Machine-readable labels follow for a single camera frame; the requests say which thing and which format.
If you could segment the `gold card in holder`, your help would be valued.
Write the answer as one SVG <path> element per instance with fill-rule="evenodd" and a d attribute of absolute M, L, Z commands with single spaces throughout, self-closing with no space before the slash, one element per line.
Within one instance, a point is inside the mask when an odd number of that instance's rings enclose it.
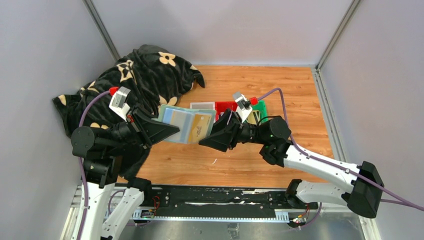
<path fill-rule="evenodd" d="M 206 137 L 211 123 L 211 115 L 195 113 L 188 134 L 188 143 L 195 144 Z"/>

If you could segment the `teal leather card holder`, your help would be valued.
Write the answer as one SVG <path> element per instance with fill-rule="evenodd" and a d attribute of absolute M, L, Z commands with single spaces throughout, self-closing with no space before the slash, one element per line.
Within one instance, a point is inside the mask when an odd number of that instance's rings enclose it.
<path fill-rule="evenodd" d="M 173 134 L 165 139 L 166 142 L 179 144 L 197 144 L 188 143 L 189 131 L 196 113 L 211 115 L 211 122 L 206 137 L 211 134 L 216 117 L 216 111 L 201 111 L 197 109 L 183 108 L 173 105 L 162 104 L 158 111 L 158 121 L 179 127 L 180 132 Z"/>

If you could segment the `white plastic bin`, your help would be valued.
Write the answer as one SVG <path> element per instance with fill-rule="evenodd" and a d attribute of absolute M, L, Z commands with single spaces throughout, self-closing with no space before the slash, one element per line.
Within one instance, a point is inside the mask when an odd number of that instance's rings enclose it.
<path fill-rule="evenodd" d="M 215 102 L 191 102 L 189 107 L 199 111 L 215 111 Z"/>

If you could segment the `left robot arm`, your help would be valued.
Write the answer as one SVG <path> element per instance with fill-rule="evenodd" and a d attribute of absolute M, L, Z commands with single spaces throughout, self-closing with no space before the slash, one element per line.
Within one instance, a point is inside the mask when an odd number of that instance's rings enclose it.
<path fill-rule="evenodd" d="M 180 131 L 177 126 L 147 116 L 140 107 L 108 129 L 79 126 L 71 135 L 72 154 L 82 168 L 82 195 L 74 240 L 116 240 L 137 207 L 154 201 L 152 182 L 130 179 L 117 207 L 105 217 L 129 147 L 150 149 Z"/>

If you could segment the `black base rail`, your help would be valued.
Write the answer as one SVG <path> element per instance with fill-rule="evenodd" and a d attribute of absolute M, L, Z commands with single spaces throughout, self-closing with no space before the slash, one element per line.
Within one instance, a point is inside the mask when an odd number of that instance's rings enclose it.
<path fill-rule="evenodd" d="M 288 223 L 317 203 L 289 204 L 285 189 L 154 185 L 152 199 L 131 214 L 137 222 L 210 221 Z"/>

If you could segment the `gold cards in green bin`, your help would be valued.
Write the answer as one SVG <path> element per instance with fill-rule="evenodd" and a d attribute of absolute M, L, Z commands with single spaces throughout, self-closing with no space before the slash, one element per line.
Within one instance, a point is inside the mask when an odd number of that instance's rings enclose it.
<path fill-rule="evenodd" d="M 256 125 L 262 118 L 261 112 L 259 110 L 253 110 L 247 117 L 246 122 L 249 124 Z"/>

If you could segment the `green plastic bin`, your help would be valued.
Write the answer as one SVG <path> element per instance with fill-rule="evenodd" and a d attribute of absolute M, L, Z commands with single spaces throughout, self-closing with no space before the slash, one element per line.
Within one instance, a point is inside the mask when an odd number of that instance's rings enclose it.
<path fill-rule="evenodd" d="M 247 117 L 246 122 L 256 125 L 260 119 L 266 116 L 268 116 L 266 103 L 264 100 L 260 100 L 256 105 L 252 106 L 252 112 Z"/>

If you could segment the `black floral fleece blanket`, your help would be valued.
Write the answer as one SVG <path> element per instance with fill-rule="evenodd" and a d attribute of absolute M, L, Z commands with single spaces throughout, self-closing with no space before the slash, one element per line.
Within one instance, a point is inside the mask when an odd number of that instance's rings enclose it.
<path fill-rule="evenodd" d="M 195 83 L 205 86 L 201 72 L 189 61 L 161 47 L 145 44 L 119 59 L 76 94 L 55 97 L 53 104 L 63 121 L 66 135 L 71 138 L 80 126 L 106 130 L 124 121 L 109 108 L 112 98 L 109 89 L 112 87 L 130 89 L 126 99 L 130 110 L 135 105 L 142 105 L 158 117 L 161 105 L 175 105 Z M 119 176 L 134 179 L 151 148 L 129 147 L 124 153 Z"/>

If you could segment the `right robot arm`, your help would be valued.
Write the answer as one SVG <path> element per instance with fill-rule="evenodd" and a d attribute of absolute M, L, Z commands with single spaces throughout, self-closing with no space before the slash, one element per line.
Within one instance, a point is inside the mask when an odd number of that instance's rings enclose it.
<path fill-rule="evenodd" d="M 373 163 L 347 163 L 320 155 L 295 143 L 290 134 L 281 116 L 252 124 L 242 122 L 237 113 L 227 109 L 199 145 L 226 152 L 237 144 L 258 144 L 259 154 L 268 164 L 297 169 L 326 181 L 293 179 L 285 191 L 286 204 L 292 209 L 306 203 L 329 203 L 345 206 L 364 218 L 376 218 L 384 183 Z"/>

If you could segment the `red plastic bin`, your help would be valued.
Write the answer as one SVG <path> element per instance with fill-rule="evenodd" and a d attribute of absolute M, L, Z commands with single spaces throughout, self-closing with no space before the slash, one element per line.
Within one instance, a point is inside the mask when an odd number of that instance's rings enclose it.
<path fill-rule="evenodd" d="M 238 105 L 235 101 L 215 101 L 214 102 L 214 109 L 216 111 L 215 121 L 217 121 L 219 117 L 222 116 L 227 109 L 230 109 L 231 111 L 236 111 L 237 106 Z"/>

